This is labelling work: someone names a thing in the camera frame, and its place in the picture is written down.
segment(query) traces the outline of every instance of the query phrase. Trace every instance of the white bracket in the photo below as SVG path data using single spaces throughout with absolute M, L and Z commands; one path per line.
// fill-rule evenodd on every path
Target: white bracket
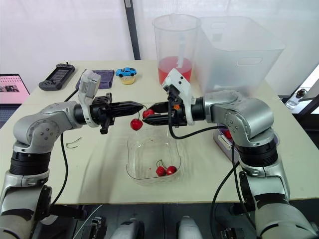
M 98 91 L 101 76 L 91 70 L 85 70 L 81 76 L 79 86 L 79 101 L 82 107 L 85 122 L 90 127 L 98 127 L 91 117 L 90 105 Z
M 191 105 L 193 102 L 193 96 L 191 92 L 190 83 L 180 72 L 178 72 L 178 70 L 173 68 L 169 72 L 168 76 L 165 78 L 162 87 L 166 89 L 171 85 L 178 89 L 178 97 L 180 97 L 183 100 L 187 123 L 189 125 L 194 125 L 195 122 L 193 120 L 193 116 L 191 115 Z

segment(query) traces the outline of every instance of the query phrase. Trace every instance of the robotic arm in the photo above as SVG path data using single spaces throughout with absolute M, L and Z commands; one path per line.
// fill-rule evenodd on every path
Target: robotic arm
M 133 115 L 143 106 L 135 102 L 112 103 L 111 93 L 95 97 L 101 76 L 85 71 L 79 87 L 80 104 L 54 103 L 39 113 L 21 118 L 14 126 L 10 170 L 5 173 L 0 197 L 0 238 L 27 239 L 35 222 L 49 215 L 50 155 L 55 141 L 66 130 L 101 125 L 105 134 L 116 117 Z
M 288 181 L 274 142 L 274 116 L 266 103 L 233 90 L 194 99 L 189 82 L 176 69 L 169 73 L 162 87 L 169 94 L 169 101 L 156 103 L 150 109 L 168 115 L 148 116 L 144 122 L 152 125 L 171 122 L 178 127 L 206 120 L 229 129 L 240 155 L 242 194 L 248 204 L 255 205 L 257 236 L 265 239 L 316 236 L 303 214 L 289 204 Z

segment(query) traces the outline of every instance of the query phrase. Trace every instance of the purple cloth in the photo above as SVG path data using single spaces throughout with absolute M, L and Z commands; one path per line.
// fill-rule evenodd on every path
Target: purple cloth
M 97 70 L 93 72 L 101 76 L 99 89 L 109 89 L 112 87 L 114 70 Z M 76 83 L 75 89 L 79 89 L 80 81 L 81 81 L 81 77 L 78 83 Z

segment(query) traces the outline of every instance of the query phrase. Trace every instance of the red cherry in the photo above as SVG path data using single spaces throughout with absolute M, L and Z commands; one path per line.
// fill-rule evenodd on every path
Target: red cherry
M 226 138 L 228 139 L 232 139 L 231 134 L 229 132 L 229 130 L 225 131 L 224 135 L 226 136 Z
M 140 119 L 132 119 L 131 121 L 131 128 L 134 130 L 139 130 L 142 128 L 143 122 Z
M 146 111 L 143 111 L 143 118 L 146 118 L 147 116 L 154 115 L 155 112 L 152 109 L 148 109 Z
M 156 174 L 159 177 L 165 176 L 166 175 L 166 171 L 165 171 L 164 167 L 162 167 L 162 166 L 158 167 L 157 170 L 156 170 Z
M 176 171 L 177 171 L 177 168 L 175 166 L 170 166 L 166 170 L 167 175 L 171 175 L 171 174 L 175 173 Z

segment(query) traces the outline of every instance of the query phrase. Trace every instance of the small yellow bowl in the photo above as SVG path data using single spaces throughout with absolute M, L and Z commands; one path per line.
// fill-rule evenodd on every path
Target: small yellow bowl
M 130 85 L 134 83 L 135 76 L 123 76 L 123 77 L 120 77 L 120 79 L 124 85 Z

